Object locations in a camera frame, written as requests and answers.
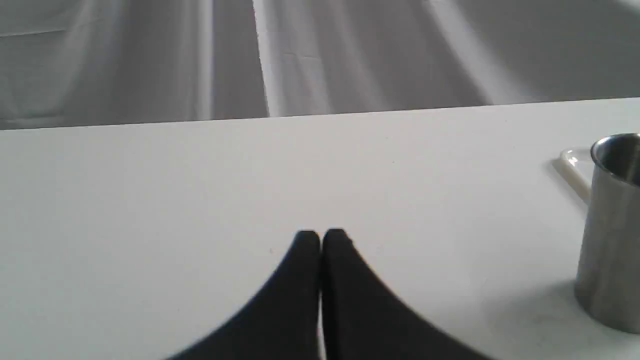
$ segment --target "white table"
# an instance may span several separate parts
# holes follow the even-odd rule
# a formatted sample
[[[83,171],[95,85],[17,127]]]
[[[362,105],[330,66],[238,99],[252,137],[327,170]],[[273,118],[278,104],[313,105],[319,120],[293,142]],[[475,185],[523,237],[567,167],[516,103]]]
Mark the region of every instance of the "white table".
[[[328,227],[487,354],[638,359],[573,300],[586,207],[551,161],[639,126],[622,99],[0,132],[0,359],[173,354]]]

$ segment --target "white curtain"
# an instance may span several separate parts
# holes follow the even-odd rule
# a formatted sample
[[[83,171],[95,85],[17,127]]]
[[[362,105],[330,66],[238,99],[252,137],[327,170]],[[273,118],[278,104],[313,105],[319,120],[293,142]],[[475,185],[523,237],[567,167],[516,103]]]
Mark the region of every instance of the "white curtain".
[[[0,129],[640,96],[640,0],[0,0]]]

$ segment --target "stainless steel cup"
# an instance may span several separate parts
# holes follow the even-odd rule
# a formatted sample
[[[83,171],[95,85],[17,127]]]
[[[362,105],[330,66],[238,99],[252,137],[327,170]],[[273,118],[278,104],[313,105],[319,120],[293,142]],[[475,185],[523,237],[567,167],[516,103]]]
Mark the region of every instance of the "stainless steel cup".
[[[604,325],[640,334],[640,134],[604,138],[591,158],[575,296]]]

